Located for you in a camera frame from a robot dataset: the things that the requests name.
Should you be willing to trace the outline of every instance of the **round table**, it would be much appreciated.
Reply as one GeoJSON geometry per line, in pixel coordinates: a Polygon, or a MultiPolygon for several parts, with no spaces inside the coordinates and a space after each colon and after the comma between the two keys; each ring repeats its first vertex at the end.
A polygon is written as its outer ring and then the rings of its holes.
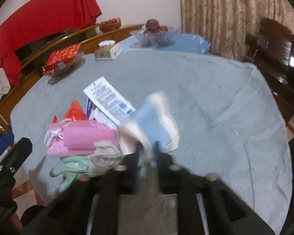
{"type": "Polygon", "coordinates": [[[257,68],[210,55],[155,50],[131,51],[114,61],[85,63],[55,85],[42,77],[11,114],[15,141],[33,143],[24,162],[35,190],[48,202],[61,177],[49,171],[61,164],[46,155],[44,136],[53,116],[61,118],[71,101],[86,106],[83,89],[101,76],[138,107],[163,90],[180,132],[172,153],[192,173],[220,175],[278,234],[292,192],[286,128],[268,85],[257,68]]]}

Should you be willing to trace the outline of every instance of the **red apple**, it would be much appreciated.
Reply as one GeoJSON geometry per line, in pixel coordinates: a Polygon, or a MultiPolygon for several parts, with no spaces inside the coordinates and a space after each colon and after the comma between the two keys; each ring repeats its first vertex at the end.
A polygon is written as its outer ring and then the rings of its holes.
{"type": "Polygon", "coordinates": [[[145,32],[144,32],[144,34],[149,34],[149,33],[154,33],[153,31],[151,31],[151,30],[145,30],[145,32]]]}
{"type": "Polygon", "coordinates": [[[157,33],[159,32],[167,32],[168,31],[168,27],[167,26],[160,26],[157,30],[157,33]]]}
{"type": "Polygon", "coordinates": [[[158,20],[150,19],[146,22],[145,26],[146,26],[147,30],[156,32],[158,30],[160,24],[159,24],[158,20]]]}

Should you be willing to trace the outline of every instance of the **white paper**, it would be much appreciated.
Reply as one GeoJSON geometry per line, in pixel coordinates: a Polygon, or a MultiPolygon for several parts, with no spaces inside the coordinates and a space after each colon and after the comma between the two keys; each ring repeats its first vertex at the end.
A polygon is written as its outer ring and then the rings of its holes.
{"type": "Polygon", "coordinates": [[[88,98],[117,126],[129,119],[135,108],[101,77],[84,89],[88,98]]]}

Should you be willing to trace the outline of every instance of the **pink towel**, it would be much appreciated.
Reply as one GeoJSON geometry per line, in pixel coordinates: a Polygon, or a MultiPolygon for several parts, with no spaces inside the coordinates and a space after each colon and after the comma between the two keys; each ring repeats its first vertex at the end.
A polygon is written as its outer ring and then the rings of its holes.
{"type": "Polygon", "coordinates": [[[50,124],[49,132],[55,132],[59,128],[63,128],[60,136],[53,137],[47,146],[49,156],[91,155],[96,150],[94,142],[100,140],[111,141],[118,147],[115,130],[95,120],[70,121],[67,125],[61,122],[50,124]]]}

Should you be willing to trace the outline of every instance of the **beige curtain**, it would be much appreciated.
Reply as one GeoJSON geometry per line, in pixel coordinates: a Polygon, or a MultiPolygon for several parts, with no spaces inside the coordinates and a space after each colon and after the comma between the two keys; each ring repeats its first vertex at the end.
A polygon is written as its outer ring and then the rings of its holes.
{"type": "Polygon", "coordinates": [[[203,36],[211,52],[231,59],[243,59],[246,34],[257,35],[261,16],[294,33],[294,9],[287,0],[181,0],[182,32],[203,36]]]}

